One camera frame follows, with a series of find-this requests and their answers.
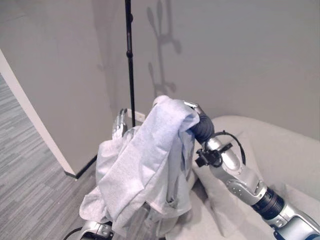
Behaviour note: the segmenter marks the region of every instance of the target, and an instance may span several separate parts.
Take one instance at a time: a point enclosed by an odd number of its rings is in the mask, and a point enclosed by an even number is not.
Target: wall
[[[198,102],[320,139],[319,0],[133,0],[136,109]],[[0,2],[0,48],[74,172],[129,107],[118,0]]]
[[[92,0],[113,113],[129,107],[123,1]],[[136,109],[197,102],[320,139],[319,0],[133,0]]]
[[[1,1],[0,33],[16,78],[78,173],[113,122],[91,2]]]

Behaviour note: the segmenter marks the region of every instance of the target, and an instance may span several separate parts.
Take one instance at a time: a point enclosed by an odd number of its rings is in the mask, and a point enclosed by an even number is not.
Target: black baseboard
[[[84,174],[84,172],[97,160],[97,155],[94,156],[94,158],[91,159],[90,162],[88,162],[87,165],[85,165],[76,175],[71,174],[67,171],[64,171],[65,175],[69,176],[69,177],[73,177],[75,179],[78,179],[81,177],[82,174]]]

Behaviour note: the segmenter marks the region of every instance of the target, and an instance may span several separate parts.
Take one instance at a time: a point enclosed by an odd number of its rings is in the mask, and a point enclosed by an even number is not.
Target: gray cloth
[[[187,177],[194,136],[188,129],[198,122],[198,114],[183,101],[162,97],[140,128],[101,143],[97,187],[84,197],[80,216],[111,221],[112,229],[125,236],[131,217],[145,202],[163,219],[190,210]]]

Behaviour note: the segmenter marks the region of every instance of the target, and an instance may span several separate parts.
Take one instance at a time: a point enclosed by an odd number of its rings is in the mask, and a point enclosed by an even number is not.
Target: fabric
[[[257,173],[262,180],[261,173],[258,169],[255,154],[252,150],[250,141],[245,132],[236,136],[241,143],[245,156],[246,166]],[[220,137],[222,142],[226,143],[230,137]],[[232,151],[241,161],[241,152],[235,140],[231,141]],[[195,145],[194,150],[200,148],[200,145]],[[222,236],[230,237],[246,220],[248,213],[252,212],[252,208],[242,202],[238,197],[234,196],[225,186],[225,184],[216,178],[210,171],[209,167],[198,167],[193,163],[193,170],[203,184],[206,194],[215,216],[215,221]]]
[[[273,229],[253,210],[231,236],[222,236],[206,192],[198,183],[190,193],[192,209],[179,217],[166,240],[275,240]]]
[[[194,136],[188,129],[198,122],[198,114],[183,101],[162,97],[140,128],[103,142],[97,156],[97,188],[85,196],[80,216],[96,222],[107,219],[125,236],[131,217],[145,202],[162,218],[190,210],[187,178]]]

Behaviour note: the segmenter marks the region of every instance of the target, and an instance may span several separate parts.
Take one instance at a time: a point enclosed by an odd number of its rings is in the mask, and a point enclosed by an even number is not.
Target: black cable
[[[131,23],[133,21],[133,16],[131,14],[131,1],[125,0],[125,22],[126,22],[126,56],[128,58],[129,66],[129,83],[130,83],[130,101],[131,101],[131,110],[132,110],[132,127],[136,125],[136,116],[135,116],[135,89],[134,89],[134,63],[133,63],[133,52],[132,52],[132,31]]]
[[[80,231],[81,229],[82,229],[82,227],[78,227],[78,228],[76,228],[76,229],[73,229],[71,232],[69,232],[69,233],[64,237],[63,240],[67,240],[68,237],[70,237],[70,236],[71,236],[72,234],[74,234],[75,232]]]
[[[216,133],[214,133],[211,137],[212,137],[212,138],[215,138],[216,136],[220,136],[220,135],[228,135],[228,136],[231,136],[231,137],[236,141],[236,143],[237,143],[237,144],[239,145],[239,147],[240,147],[242,163],[243,163],[244,165],[246,165],[246,155],[245,155],[245,151],[244,151],[241,143],[238,141],[238,139],[237,139],[234,135],[232,135],[231,133],[226,132],[225,130],[216,132]]]

